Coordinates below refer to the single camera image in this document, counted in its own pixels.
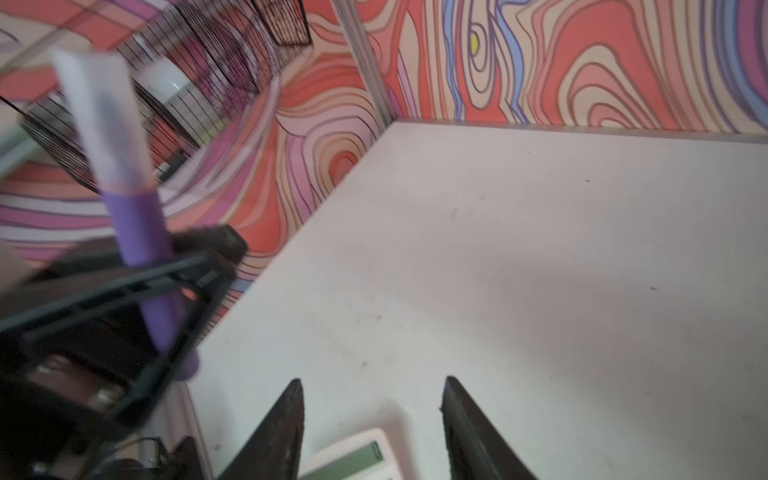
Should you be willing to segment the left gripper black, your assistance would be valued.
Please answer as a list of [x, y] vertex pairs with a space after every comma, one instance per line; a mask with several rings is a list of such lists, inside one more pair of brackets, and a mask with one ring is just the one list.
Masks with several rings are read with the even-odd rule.
[[[2, 478], [88, 478], [191, 376], [247, 244], [228, 225], [171, 241], [170, 258], [140, 267], [123, 264], [113, 238], [87, 241], [1, 295]], [[112, 312], [176, 293], [185, 315], [166, 353], [140, 312]]]

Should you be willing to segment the purple pen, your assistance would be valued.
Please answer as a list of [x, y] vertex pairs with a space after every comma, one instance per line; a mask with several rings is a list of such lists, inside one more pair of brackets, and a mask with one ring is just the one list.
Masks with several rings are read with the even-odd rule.
[[[101, 198], [109, 213], [123, 263], [142, 267], [173, 256], [159, 196], [155, 190], [139, 193], [111, 193]], [[175, 291], [140, 303], [140, 310], [153, 346], [168, 352], [182, 327], [185, 315], [182, 295]]]

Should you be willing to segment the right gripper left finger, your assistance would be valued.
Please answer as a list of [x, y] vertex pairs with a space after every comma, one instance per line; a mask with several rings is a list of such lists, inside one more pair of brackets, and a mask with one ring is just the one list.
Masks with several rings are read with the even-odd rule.
[[296, 480], [304, 433], [303, 386], [291, 380], [219, 480]]

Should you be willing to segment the translucent pen cap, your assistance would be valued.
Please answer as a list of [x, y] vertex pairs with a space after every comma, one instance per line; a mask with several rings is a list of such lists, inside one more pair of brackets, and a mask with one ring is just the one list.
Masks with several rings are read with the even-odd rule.
[[52, 64], [98, 188], [113, 194], [156, 190], [155, 167], [124, 58], [55, 50]]

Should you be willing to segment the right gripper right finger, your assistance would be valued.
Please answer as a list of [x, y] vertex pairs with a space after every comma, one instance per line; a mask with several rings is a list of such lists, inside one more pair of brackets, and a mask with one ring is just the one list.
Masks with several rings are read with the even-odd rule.
[[536, 480], [455, 376], [445, 380], [441, 413], [451, 479]]

